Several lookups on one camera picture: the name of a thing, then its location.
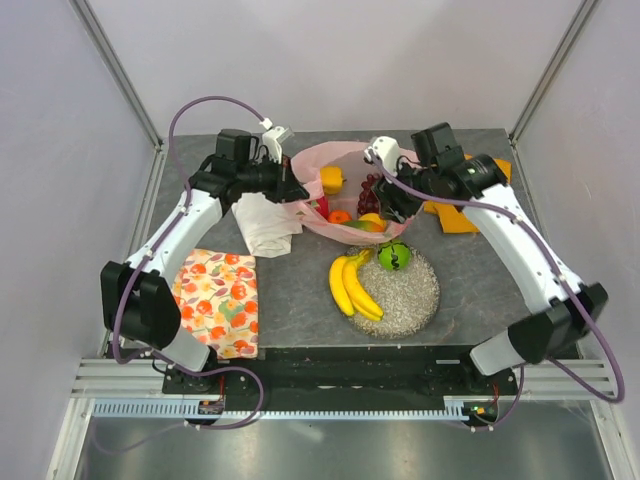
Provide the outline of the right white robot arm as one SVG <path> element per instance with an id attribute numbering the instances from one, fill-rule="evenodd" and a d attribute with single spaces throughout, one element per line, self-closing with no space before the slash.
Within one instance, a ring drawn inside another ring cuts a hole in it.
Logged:
<path id="1" fill-rule="evenodd" d="M 464 155 L 448 123 L 411 136 L 415 162 L 395 139 L 374 138 L 364 151 L 382 179 L 373 187 L 380 214 L 404 223 L 427 200 L 454 206 L 485 237 L 505 265 L 529 316 L 471 348 L 458 368 L 467 392 L 483 392 L 494 375 L 538 364 L 587 336 L 608 301 L 599 283 L 585 284 L 552 251 L 529 220 L 497 161 Z"/>

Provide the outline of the fake orange fruit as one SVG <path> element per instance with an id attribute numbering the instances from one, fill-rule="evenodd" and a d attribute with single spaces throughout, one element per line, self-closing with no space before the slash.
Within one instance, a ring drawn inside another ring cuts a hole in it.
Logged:
<path id="1" fill-rule="evenodd" d="M 327 220 L 332 224 L 344 224 L 352 220 L 351 215 L 344 210 L 332 210 L 327 216 Z"/>

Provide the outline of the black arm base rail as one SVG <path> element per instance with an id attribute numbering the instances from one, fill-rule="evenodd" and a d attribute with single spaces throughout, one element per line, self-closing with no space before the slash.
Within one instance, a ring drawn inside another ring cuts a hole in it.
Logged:
<path id="1" fill-rule="evenodd" d="M 338 347 L 267 347 L 255 359 L 211 358 L 207 370 L 243 367 L 259 377 L 265 391 L 278 388 L 415 387 L 429 396 L 506 396 L 517 390 L 509 369 L 485 377 L 472 369 L 469 345 L 373 345 Z"/>

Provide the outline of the fake dark grapes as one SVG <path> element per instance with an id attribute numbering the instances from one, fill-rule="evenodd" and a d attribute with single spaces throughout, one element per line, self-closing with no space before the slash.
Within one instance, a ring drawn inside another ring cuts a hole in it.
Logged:
<path id="1" fill-rule="evenodd" d="M 361 183 L 361 192 L 357 202 L 357 214 L 359 216 L 379 212 L 379 200 L 373 191 L 373 187 L 380 178 L 381 176 L 378 174 L 368 174 Z"/>

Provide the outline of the fake green fruit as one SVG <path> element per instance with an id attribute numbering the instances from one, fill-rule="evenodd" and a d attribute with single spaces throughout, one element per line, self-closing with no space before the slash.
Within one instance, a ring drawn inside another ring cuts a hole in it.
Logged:
<path id="1" fill-rule="evenodd" d="M 377 259 L 386 270 L 403 270 L 409 265 L 411 258 L 411 249 L 401 240 L 391 240 L 378 246 Z"/>

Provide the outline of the fake yellow pepper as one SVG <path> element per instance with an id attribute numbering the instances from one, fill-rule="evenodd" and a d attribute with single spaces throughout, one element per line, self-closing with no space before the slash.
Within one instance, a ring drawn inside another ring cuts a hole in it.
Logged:
<path id="1" fill-rule="evenodd" d="M 320 169 L 320 177 L 326 195 L 336 195 L 342 191 L 345 178 L 340 167 L 325 166 Z"/>

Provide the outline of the yellow fake banana bunch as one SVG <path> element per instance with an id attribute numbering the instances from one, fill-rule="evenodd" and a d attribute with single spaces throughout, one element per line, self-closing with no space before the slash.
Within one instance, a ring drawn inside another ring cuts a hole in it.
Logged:
<path id="1" fill-rule="evenodd" d="M 365 318 L 379 322 L 384 316 L 382 308 L 360 283 L 359 268 L 371 260 L 372 249 L 360 250 L 356 255 L 336 258 L 328 274 L 329 288 L 339 310 L 348 317 L 360 313 Z"/>

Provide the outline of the aluminium frame profile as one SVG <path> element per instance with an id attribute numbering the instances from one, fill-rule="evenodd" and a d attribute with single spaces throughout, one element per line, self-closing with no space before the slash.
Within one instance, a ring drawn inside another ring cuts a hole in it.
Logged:
<path id="1" fill-rule="evenodd" d="M 93 42 L 126 103 L 134 113 L 146 137 L 155 150 L 160 150 L 164 141 L 154 126 L 91 3 L 87 0 L 70 0 L 69 3 L 83 24 L 86 33 Z"/>

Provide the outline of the floral patterned cloth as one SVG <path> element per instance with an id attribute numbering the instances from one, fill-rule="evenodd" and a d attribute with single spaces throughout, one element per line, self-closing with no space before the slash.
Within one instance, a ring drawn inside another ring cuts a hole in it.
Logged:
<path id="1" fill-rule="evenodd" d="M 256 259 L 194 249 L 176 274 L 171 292 L 181 323 L 222 360 L 254 359 L 259 346 Z"/>

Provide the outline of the white folded cloth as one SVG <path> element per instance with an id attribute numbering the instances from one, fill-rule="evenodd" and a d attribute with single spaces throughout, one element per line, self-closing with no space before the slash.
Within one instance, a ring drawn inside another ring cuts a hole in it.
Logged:
<path id="1" fill-rule="evenodd" d="M 232 205 L 249 254 L 276 258 L 292 250 L 292 238 L 302 232 L 300 222 L 281 204 L 268 201 L 261 193 L 245 193 Z"/>

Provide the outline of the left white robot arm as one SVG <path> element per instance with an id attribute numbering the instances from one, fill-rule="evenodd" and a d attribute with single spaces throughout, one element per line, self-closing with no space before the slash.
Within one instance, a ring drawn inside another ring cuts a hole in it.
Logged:
<path id="1" fill-rule="evenodd" d="M 307 200 L 309 192 L 294 176 L 282 144 L 292 134 L 273 127 L 260 136 L 223 129 L 213 154 L 189 177 L 172 213 L 125 262 L 108 262 L 100 274 L 104 325 L 113 338 L 138 341 L 185 370 L 185 382 L 208 393 L 219 369 L 208 361 L 212 350 L 181 324 L 171 285 L 204 234 L 246 193 L 260 193 L 274 204 Z"/>

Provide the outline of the fake red fruit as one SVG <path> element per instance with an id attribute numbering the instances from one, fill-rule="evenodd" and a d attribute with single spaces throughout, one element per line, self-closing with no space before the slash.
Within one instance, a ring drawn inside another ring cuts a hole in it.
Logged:
<path id="1" fill-rule="evenodd" d="M 325 196 L 312 200 L 310 206 L 324 219 L 327 219 L 330 214 L 330 208 L 328 200 Z"/>

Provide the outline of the fake mango fruit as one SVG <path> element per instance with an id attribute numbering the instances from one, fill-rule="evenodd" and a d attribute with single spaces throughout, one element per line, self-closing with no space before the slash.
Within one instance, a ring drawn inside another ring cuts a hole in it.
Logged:
<path id="1" fill-rule="evenodd" d="M 369 233 L 382 233 L 385 227 L 369 220 L 351 220 L 343 223 L 343 226 L 354 228 Z"/>

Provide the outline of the orange folded t-shirt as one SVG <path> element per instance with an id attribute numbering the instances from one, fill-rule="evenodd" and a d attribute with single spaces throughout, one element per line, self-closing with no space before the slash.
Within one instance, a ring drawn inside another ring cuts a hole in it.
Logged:
<path id="1" fill-rule="evenodd" d="M 511 182 L 512 164 L 503 159 L 495 159 L 496 164 Z M 478 228 L 461 212 L 452 205 L 427 201 L 424 204 L 424 212 L 438 217 L 442 232 L 445 234 L 472 234 L 479 233 Z"/>

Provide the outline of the speckled glass plate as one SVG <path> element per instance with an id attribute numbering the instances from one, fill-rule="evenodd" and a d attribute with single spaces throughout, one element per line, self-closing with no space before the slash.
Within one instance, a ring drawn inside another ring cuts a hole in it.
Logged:
<path id="1" fill-rule="evenodd" d="M 440 284 L 431 263 L 415 248 L 403 243 L 399 251 L 409 251 L 400 270 L 387 270 L 373 258 L 358 271 L 365 291 L 382 308 L 378 322 L 356 312 L 349 323 L 361 333 L 377 340 L 398 340 L 422 331 L 435 317 L 440 304 Z"/>

